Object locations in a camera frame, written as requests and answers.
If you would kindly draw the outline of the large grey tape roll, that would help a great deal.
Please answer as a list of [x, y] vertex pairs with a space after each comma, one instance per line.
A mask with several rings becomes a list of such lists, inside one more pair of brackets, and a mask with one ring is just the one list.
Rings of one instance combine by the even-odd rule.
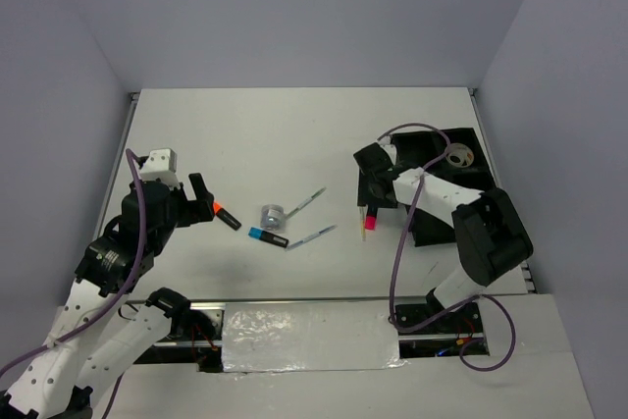
[[448, 160], [448, 156], [450, 154], [458, 155], [460, 157], [465, 156], [466, 159], [467, 159], [467, 162], [468, 162], [468, 166], [464, 167], [464, 168], [469, 168], [473, 164], [473, 162], [475, 160], [475, 155], [474, 155], [473, 150], [470, 147], [468, 147], [468, 146], [466, 146], [465, 144], [462, 144], [462, 143], [452, 143], [447, 148], [447, 150], [445, 152], [445, 159], [449, 163], [449, 165], [451, 165], [449, 160]]

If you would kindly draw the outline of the blue capped black highlighter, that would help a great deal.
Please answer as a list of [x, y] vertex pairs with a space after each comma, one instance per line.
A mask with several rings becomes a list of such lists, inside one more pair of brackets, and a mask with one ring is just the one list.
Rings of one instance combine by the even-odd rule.
[[287, 248], [289, 245], [289, 241], [287, 238], [278, 236], [259, 228], [251, 227], [248, 232], [248, 236], [281, 248]]

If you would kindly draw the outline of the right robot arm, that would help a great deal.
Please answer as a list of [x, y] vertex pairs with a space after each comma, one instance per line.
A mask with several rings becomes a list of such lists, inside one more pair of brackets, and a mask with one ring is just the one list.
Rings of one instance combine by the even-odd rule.
[[414, 213], [422, 210], [453, 230], [456, 268], [426, 296], [428, 324], [448, 332], [460, 318], [460, 307], [483, 293], [504, 274], [529, 259], [533, 243], [510, 199], [501, 188], [479, 190], [449, 182], [430, 172], [446, 154], [423, 165], [392, 160], [392, 145], [372, 143], [354, 154], [369, 192], [408, 207], [393, 262], [390, 298]]

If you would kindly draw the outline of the orange capped black highlighter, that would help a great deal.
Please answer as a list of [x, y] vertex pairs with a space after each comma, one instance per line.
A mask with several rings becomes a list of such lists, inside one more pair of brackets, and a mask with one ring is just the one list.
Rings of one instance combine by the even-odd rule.
[[227, 211], [220, 203], [214, 201], [213, 210], [215, 217], [222, 221], [224, 224], [226, 224], [232, 230], [238, 231], [241, 228], [241, 222], [229, 211]]

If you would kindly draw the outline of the small clear tape roll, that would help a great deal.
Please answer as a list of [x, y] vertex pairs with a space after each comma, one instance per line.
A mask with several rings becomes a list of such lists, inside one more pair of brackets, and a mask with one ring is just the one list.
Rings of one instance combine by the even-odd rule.
[[455, 167], [464, 168], [468, 166], [468, 162], [465, 156], [460, 157], [458, 155], [450, 154], [448, 156], [448, 160], [450, 164]]

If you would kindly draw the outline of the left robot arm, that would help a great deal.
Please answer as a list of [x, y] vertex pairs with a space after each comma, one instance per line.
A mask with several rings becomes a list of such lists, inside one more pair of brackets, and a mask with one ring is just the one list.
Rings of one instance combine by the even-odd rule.
[[85, 250], [46, 341], [34, 354], [16, 359], [28, 365], [1, 393], [2, 417], [88, 418], [109, 386], [155, 342], [215, 339], [212, 320], [170, 288], [153, 291], [122, 329], [101, 339], [174, 230], [213, 220], [213, 194], [200, 174], [189, 180], [193, 199], [180, 183], [167, 185], [160, 178], [131, 183], [120, 214]]

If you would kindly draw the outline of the pink capped black highlighter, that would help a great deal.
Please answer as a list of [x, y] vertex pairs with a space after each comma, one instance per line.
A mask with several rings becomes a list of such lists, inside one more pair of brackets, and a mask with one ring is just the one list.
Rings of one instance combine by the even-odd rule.
[[366, 206], [366, 214], [364, 220], [364, 229], [366, 231], [374, 231], [377, 227], [379, 208], [375, 205]]

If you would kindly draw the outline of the yellow thin pen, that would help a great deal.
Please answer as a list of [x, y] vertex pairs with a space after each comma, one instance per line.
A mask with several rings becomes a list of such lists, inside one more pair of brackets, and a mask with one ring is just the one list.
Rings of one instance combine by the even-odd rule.
[[366, 241], [366, 209], [365, 206], [358, 206], [360, 217], [360, 236], [363, 242]]

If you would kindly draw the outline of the blue thin pen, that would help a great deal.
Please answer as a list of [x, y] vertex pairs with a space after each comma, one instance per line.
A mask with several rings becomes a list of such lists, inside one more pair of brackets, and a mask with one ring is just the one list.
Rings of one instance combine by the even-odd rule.
[[318, 232], [316, 232], [314, 234], [306, 236], [306, 237], [304, 237], [304, 238], [302, 238], [302, 239], [300, 239], [298, 241], [295, 241], [293, 243], [289, 243], [288, 246], [286, 247], [286, 251], [297, 249], [298, 247], [300, 247], [300, 246], [302, 246], [304, 244], [307, 244], [307, 243], [315, 240], [318, 237], [324, 236], [325, 234], [328, 234], [328, 233], [332, 232], [334, 229], [336, 229], [337, 226], [338, 225], [328, 226], [328, 227], [326, 227], [326, 228], [324, 228], [324, 229], [322, 229], [322, 230], [320, 230], [320, 231], [318, 231]]

